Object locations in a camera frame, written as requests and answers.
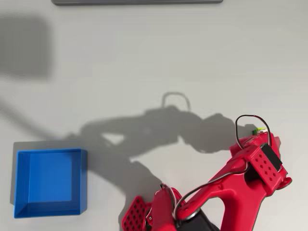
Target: wire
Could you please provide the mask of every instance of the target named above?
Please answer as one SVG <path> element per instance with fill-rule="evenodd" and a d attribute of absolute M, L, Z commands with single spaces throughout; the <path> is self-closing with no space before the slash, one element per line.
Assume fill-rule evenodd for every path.
<path fill-rule="evenodd" d="M 162 183 L 162 184 L 160 185 L 160 187 L 163 188 L 163 186 L 169 190 L 170 197 L 173 197 L 173 202 L 174 202 L 173 208 L 175 208 L 175 206 L 176 206 L 176 204 L 177 204 L 177 199 L 176 199 L 176 197 L 175 197 L 175 194 L 174 194 L 172 188 L 170 188 L 168 185 Z"/>
<path fill-rule="evenodd" d="M 216 179 L 214 179 L 214 180 L 209 181 L 209 182 L 206 183 L 206 184 L 203 184 L 203 185 L 201 185 L 201 186 L 199 186 L 199 187 L 197 187 L 197 188 L 191 190 L 189 193 L 187 193 L 186 195 L 184 195 L 184 196 L 178 201 L 178 203 L 175 205 L 174 210 L 173 210 L 173 213 L 172 213 L 172 216 L 173 216 L 174 220 L 175 220 L 175 221 L 177 220 L 177 216 L 176 216 L 176 214 L 177 214 L 177 209 L 179 208 L 181 202 L 182 202 L 183 200 L 185 200 L 187 197 L 189 197 L 191 194 L 195 193 L 196 191 L 200 190 L 201 188 L 203 188 L 203 187 L 205 187 L 205 186 L 207 186 L 207 185 L 209 185 L 209 184 L 211 184 L 211 183 L 214 183 L 214 182 L 216 182 L 216 181 L 218 181 L 218 180 L 221 180 L 222 178 L 224 178 L 224 177 L 226 177 L 226 176 L 233 175 L 233 174 L 242 174 L 242 173 L 246 172 L 248 169 L 249 169 L 249 163 L 246 162 L 246 168 L 245 168 L 244 170 L 242 170 L 242 171 L 237 171 L 237 172 L 228 172 L 228 173 L 226 173 L 226 174 L 224 174 L 224 175 L 222 175 L 222 176 L 220 176 L 220 177 L 218 177 L 218 178 L 216 178 Z"/>
<path fill-rule="evenodd" d="M 151 209 L 150 209 L 148 215 L 145 216 L 145 220 L 147 220 L 147 219 L 149 218 L 151 211 L 152 211 L 152 207 L 151 207 Z"/>
<path fill-rule="evenodd" d="M 268 130 L 268 143 L 269 143 L 269 146 L 271 147 L 270 129 L 269 129 L 268 124 L 265 122 L 265 120 L 262 119 L 262 118 L 259 117 L 259 116 L 256 116 L 256 115 L 241 115 L 241 116 L 239 116 L 239 117 L 236 119 L 236 121 L 235 121 L 235 137 L 236 137 L 236 142 L 237 142 L 237 144 L 240 146 L 240 148 L 241 148 L 241 149 L 244 149 L 244 147 L 241 145 L 240 140 L 239 140 L 237 121 L 239 120 L 239 118 L 244 117 L 244 116 L 256 117 L 256 118 L 258 118 L 259 120 L 261 120 L 261 121 L 264 123 L 264 125 L 266 126 L 266 128 L 267 128 L 267 130 Z"/>

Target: white table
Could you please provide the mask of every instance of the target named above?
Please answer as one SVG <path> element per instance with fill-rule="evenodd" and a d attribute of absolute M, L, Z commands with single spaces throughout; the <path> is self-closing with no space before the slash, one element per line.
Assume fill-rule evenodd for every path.
<path fill-rule="evenodd" d="M 264 200 L 254 231 L 305 229 L 307 12 L 304 0 L 95 7 L 2 0 L 0 230 L 117 231 L 123 207 L 136 194 L 150 201 L 161 180 L 182 194 L 209 180 L 231 156 L 232 121 L 241 114 L 262 116 L 280 136 L 294 178 Z M 187 96 L 190 113 L 160 108 L 171 91 Z M 187 109 L 181 96 L 167 103 Z M 179 127 L 190 133 L 179 136 Z M 14 219 L 14 152 L 73 145 L 89 151 L 87 211 Z M 203 207 L 218 226 L 223 209 L 219 199 Z"/>

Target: blue box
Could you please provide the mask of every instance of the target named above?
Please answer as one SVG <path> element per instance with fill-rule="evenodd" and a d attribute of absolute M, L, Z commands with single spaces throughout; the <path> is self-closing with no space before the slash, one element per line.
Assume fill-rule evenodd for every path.
<path fill-rule="evenodd" d="M 87 151 L 17 152 L 14 218 L 79 215 L 87 209 Z"/>

